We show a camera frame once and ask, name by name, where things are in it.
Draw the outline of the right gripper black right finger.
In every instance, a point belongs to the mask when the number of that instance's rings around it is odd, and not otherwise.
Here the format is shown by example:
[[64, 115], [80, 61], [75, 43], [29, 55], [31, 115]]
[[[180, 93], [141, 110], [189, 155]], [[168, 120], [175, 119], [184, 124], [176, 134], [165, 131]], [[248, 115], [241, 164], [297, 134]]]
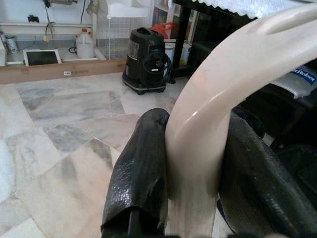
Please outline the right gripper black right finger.
[[236, 114], [230, 117], [219, 195], [225, 219], [238, 235], [317, 235], [312, 203], [274, 151]]

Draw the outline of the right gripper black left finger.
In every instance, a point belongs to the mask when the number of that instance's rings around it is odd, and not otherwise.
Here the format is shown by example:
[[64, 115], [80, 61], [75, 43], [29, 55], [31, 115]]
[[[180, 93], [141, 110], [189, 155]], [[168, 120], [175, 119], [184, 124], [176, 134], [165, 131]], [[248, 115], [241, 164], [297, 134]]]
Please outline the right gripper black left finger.
[[105, 200], [103, 238], [161, 238], [167, 220], [165, 130], [169, 113], [143, 113], [117, 159]]

